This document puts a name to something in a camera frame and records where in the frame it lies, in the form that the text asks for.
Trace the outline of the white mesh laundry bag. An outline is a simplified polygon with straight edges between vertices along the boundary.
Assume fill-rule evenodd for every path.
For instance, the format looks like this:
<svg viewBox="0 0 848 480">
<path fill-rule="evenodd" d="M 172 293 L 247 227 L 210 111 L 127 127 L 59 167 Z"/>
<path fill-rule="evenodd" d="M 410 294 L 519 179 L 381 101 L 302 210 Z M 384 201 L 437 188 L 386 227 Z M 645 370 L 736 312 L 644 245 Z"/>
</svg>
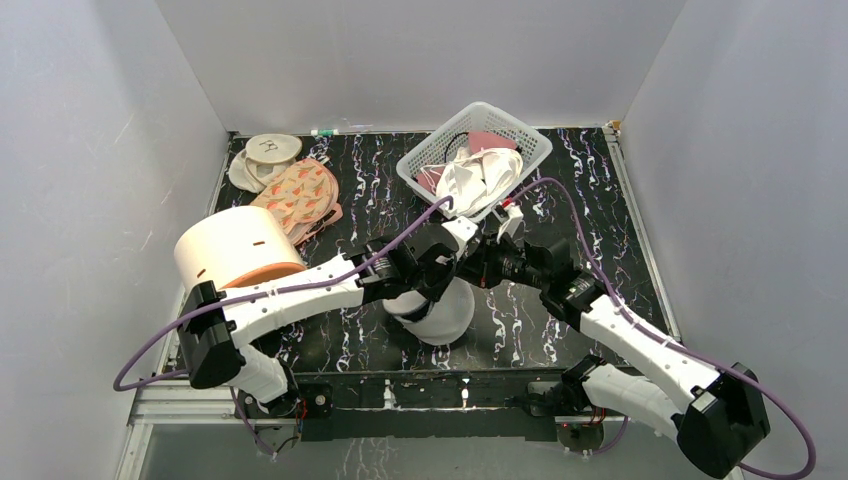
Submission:
<svg viewBox="0 0 848 480">
<path fill-rule="evenodd" d="M 468 329 L 475 311 L 471 286 L 454 278 L 438 301 L 417 291 L 382 301 L 386 313 L 423 343 L 442 346 L 457 341 Z"/>
</svg>

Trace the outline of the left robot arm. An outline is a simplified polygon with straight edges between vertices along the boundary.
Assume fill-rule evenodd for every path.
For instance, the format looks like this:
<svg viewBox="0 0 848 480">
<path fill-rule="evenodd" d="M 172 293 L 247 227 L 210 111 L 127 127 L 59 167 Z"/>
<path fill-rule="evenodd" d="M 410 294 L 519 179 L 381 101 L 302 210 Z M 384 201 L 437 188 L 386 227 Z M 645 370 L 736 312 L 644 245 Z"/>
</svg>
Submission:
<svg viewBox="0 0 848 480">
<path fill-rule="evenodd" d="M 189 384 L 233 387 L 286 416 L 299 400 L 292 371 L 254 341 L 315 315 L 374 302 L 419 341 L 453 343 L 473 316 L 473 295 L 458 275 L 479 243 L 477 226 L 460 217 L 372 240 L 261 284 L 220 290 L 202 282 L 192 289 L 178 329 Z"/>
</svg>

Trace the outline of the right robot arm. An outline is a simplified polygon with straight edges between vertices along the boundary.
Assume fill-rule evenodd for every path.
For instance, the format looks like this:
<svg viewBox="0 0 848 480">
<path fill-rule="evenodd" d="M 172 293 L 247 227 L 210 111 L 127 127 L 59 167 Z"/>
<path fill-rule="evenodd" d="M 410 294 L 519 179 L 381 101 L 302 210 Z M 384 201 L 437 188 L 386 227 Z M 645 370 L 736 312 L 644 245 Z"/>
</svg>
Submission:
<svg viewBox="0 0 848 480">
<path fill-rule="evenodd" d="M 727 370 L 693 358 L 682 345 L 609 295 L 578 264 L 567 242 L 552 247 L 485 238 L 464 254 L 459 276 L 479 287 L 503 280 L 538 289 L 548 313 L 616 352 L 630 375 L 587 357 L 561 377 L 565 405 L 577 414 L 596 406 L 644 422 L 675 440 L 701 472 L 721 479 L 770 432 L 757 377 L 741 363 Z"/>
</svg>

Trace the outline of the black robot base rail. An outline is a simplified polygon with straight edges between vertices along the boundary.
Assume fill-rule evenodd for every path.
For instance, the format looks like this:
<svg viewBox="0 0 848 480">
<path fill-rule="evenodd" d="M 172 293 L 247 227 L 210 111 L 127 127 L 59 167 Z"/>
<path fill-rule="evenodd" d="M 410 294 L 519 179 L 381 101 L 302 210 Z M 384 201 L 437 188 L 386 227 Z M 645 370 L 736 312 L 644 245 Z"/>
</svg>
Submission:
<svg viewBox="0 0 848 480">
<path fill-rule="evenodd" d="M 555 369 L 299 374 L 291 400 L 263 407 L 237 393 L 235 415 L 275 453 L 296 441 L 366 437 L 517 437 L 577 453 L 599 448 L 608 412 L 549 403 L 546 392 L 559 380 Z"/>
</svg>

